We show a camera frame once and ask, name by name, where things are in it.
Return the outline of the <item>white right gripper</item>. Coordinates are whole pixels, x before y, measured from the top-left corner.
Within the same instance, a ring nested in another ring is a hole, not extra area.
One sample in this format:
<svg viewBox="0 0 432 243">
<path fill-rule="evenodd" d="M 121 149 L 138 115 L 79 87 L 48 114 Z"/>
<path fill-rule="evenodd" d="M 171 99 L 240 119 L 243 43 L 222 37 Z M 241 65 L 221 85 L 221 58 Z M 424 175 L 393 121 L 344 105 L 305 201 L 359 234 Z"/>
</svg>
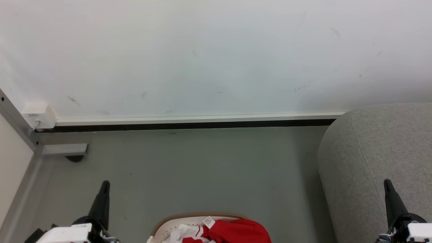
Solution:
<svg viewBox="0 0 432 243">
<path fill-rule="evenodd" d="M 432 224 L 409 213 L 390 179 L 384 180 L 388 231 L 378 235 L 376 243 L 430 243 Z"/>
</svg>

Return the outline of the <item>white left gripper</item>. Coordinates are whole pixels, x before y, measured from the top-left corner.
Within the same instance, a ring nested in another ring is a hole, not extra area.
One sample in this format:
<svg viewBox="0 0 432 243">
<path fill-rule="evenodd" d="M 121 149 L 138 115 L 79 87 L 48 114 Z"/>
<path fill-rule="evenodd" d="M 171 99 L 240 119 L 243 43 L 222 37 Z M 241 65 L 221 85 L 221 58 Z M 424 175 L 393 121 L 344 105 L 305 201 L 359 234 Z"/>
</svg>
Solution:
<svg viewBox="0 0 432 243">
<path fill-rule="evenodd" d="M 81 217 L 69 227 L 51 225 L 50 230 L 35 230 L 25 243 L 119 243 L 109 229 L 110 182 L 103 181 L 88 216 Z"/>
</svg>

